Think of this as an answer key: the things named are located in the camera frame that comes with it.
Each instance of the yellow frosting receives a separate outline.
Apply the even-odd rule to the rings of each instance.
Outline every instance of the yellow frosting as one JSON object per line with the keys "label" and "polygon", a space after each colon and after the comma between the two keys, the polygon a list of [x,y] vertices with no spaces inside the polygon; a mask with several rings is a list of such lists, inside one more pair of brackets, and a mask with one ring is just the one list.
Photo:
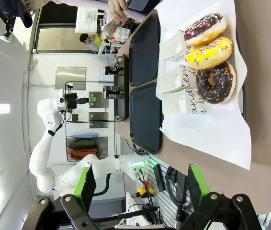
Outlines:
{"label": "yellow frosting", "polygon": [[197,64],[203,61],[208,61],[219,55],[226,49],[232,49],[232,42],[226,37],[219,37],[207,46],[196,47],[189,51],[186,60],[191,64]]}

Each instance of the donut hole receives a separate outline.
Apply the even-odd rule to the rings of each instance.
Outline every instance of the donut hole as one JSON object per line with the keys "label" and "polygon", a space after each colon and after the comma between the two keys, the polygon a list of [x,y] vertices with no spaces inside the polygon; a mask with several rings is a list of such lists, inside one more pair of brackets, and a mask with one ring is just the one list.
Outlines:
{"label": "donut hole", "polygon": [[213,72],[209,74],[208,82],[211,86],[216,85],[216,75]]}

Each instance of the chocolate frosting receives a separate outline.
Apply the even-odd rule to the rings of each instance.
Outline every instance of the chocolate frosting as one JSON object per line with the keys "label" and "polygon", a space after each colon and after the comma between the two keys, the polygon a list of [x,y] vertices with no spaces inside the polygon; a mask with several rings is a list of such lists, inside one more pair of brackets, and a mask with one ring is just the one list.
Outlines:
{"label": "chocolate frosting", "polygon": [[[211,85],[208,81],[211,73],[215,76],[215,85]],[[208,103],[218,104],[229,96],[233,80],[231,69],[228,63],[224,61],[210,69],[197,71],[197,92]]]}
{"label": "chocolate frosting", "polygon": [[189,25],[183,33],[184,40],[190,40],[191,38],[201,35],[203,32],[217,24],[223,16],[220,13],[210,13],[200,20]]}

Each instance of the black hair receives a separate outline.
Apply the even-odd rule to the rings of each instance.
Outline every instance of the black hair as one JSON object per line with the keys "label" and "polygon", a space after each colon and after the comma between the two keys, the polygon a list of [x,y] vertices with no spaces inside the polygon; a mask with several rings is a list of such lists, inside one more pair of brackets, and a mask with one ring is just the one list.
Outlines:
{"label": "black hair", "polygon": [[86,42],[86,40],[87,40],[88,37],[89,37],[88,34],[82,34],[82,35],[80,35],[79,40],[80,40],[81,42]]}

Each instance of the donut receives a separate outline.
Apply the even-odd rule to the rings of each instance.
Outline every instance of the donut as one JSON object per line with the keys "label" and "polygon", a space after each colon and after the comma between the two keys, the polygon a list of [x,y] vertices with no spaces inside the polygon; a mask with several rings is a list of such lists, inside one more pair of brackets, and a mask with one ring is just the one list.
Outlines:
{"label": "donut", "polygon": [[196,87],[198,94],[210,104],[227,101],[236,86],[236,72],[228,61],[197,71]]}
{"label": "donut", "polygon": [[225,37],[216,38],[207,46],[194,47],[186,61],[193,69],[208,69],[226,61],[232,53],[232,42]]}
{"label": "donut", "polygon": [[200,46],[218,37],[226,26],[226,20],[220,13],[210,13],[189,25],[183,38],[191,46]]}

